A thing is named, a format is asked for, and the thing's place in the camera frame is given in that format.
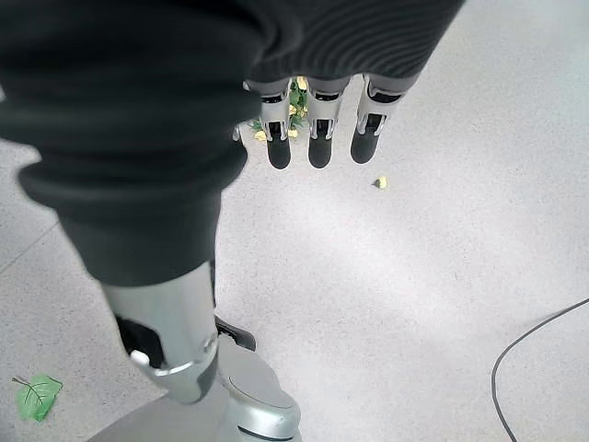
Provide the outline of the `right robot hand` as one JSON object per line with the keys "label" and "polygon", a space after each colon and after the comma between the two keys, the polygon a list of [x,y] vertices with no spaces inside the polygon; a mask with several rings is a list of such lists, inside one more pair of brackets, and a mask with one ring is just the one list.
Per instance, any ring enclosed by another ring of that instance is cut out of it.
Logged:
{"label": "right robot hand", "polygon": [[217,369],[209,267],[259,86],[375,74],[406,91],[457,1],[5,1],[1,135],[104,287],[127,352],[183,403]]}

